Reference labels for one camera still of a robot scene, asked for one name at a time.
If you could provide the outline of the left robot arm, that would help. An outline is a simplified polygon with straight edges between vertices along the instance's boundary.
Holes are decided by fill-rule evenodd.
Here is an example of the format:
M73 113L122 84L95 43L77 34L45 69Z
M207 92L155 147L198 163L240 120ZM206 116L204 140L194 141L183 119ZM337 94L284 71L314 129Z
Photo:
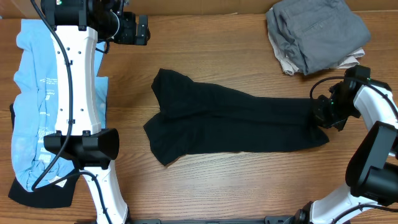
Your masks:
M46 150L72 161L84 177L97 223L131 223L119 189L115 160L119 134L101 125L95 93L97 44L146 45L148 17L126 12L126 0L59 0L34 4L51 33L58 78L55 132L44 137Z

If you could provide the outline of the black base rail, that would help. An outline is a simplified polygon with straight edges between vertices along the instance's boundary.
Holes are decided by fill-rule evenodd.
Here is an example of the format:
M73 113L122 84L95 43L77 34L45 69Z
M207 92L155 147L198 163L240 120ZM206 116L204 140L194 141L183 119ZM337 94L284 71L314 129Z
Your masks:
M133 220L133 224L292 224L294 216L266 216L262 219L218 219L218 220Z

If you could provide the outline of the black garment under pile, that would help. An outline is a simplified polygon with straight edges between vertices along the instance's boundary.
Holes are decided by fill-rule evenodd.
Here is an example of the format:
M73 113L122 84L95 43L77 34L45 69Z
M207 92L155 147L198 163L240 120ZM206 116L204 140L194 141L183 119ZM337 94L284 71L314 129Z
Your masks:
M69 207L78 177L55 185L52 182L77 172L71 161L59 158L37 188L32 190L34 182L55 157L44 148L44 136L55 132L55 120L47 116L46 111L40 111L36 103L15 101L10 112L13 121L11 157L16 178L9 198L34 208Z

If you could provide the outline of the black t-shirt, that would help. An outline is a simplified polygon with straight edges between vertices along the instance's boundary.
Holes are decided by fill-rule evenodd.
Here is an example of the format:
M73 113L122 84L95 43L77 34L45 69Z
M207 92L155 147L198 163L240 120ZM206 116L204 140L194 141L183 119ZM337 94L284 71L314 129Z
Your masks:
M187 154L292 152L329 142L308 98L256 97L166 69L152 90L160 111L144 130L164 166Z

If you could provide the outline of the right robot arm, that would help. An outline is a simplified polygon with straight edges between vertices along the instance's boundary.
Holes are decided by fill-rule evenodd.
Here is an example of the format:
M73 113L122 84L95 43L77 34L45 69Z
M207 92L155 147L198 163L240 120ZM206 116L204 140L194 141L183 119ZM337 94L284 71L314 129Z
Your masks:
M390 86L372 79L370 68L356 65L330 93L315 100L317 124L341 131L353 116L363 119L368 133L347 166L345 183L307 203L287 223L349 223L366 210L391 212L390 205L397 202L397 166L387 162L397 156L397 106Z

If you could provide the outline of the light blue t-shirt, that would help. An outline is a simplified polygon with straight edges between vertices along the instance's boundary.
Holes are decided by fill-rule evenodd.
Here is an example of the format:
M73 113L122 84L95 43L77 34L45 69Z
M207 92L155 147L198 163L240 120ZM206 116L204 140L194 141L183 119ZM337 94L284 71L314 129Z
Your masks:
M44 137L61 129L76 137L106 126L108 78L99 77L103 44L88 27L59 26L24 19L16 44L23 50L14 81L21 93L13 104L12 166L28 191L55 182L75 167L44 146Z

